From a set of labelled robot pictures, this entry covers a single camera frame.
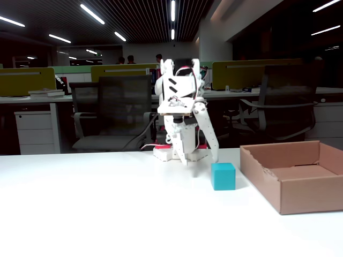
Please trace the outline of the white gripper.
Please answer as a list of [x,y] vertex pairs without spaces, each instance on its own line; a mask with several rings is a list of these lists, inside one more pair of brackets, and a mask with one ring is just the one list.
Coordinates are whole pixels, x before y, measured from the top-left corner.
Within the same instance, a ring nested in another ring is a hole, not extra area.
[[[205,139],[210,147],[214,163],[219,160],[219,143],[215,135],[207,108],[204,102],[196,102],[193,106],[193,114],[199,128],[203,131]],[[173,116],[164,116],[164,125],[167,134],[172,142],[173,150],[177,152],[181,162],[187,166],[187,150],[189,149],[188,139],[195,138],[195,125],[187,125],[184,121],[175,123]]]

